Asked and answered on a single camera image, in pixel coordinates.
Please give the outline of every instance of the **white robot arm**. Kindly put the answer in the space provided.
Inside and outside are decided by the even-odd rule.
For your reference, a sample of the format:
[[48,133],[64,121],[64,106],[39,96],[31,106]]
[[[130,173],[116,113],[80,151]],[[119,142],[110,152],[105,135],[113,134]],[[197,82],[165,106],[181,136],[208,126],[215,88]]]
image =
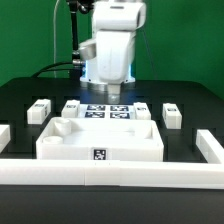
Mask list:
[[139,0],[95,2],[93,37],[80,44],[80,54],[87,62],[81,82],[107,86],[109,95],[119,95],[121,83],[133,81],[129,68],[134,59],[135,31],[145,18],[146,5]]

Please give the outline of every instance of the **black tabletop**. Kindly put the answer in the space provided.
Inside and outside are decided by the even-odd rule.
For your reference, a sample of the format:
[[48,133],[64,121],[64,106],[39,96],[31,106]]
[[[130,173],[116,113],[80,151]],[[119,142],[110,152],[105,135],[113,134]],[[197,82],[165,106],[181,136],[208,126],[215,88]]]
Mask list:
[[[42,125],[28,125],[26,111],[51,99]],[[0,158],[36,158],[35,142],[67,100],[107,104],[107,96],[69,79],[18,78],[0,88],[0,124],[12,140]],[[122,89],[121,105],[146,102],[164,143],[164,161],[205,163],[195,145],[197,129],[209,129],[224,144],[224,101],[202,85],[183,81],[137,81]],[[177,104],[181,130],[168,130],[163,103]],[[0,186],[0,223],[223,223],[224,191],[85,186]]]

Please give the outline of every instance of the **green backdrop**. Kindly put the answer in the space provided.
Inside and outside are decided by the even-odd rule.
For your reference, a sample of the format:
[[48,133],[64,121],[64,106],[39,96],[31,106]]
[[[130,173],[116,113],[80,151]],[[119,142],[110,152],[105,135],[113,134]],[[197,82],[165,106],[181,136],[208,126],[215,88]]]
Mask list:
[[[200,82],[224,99],[224,1],[151,0],[145,34],[138,31],[137,79]],[[30,76],[53,63],[56,0],[0,1],[0,85]],[[90,37],[90,19],[78,15],[79,40]],[[57,14],[57,61],[71,59],[70,14],[61,0]]]

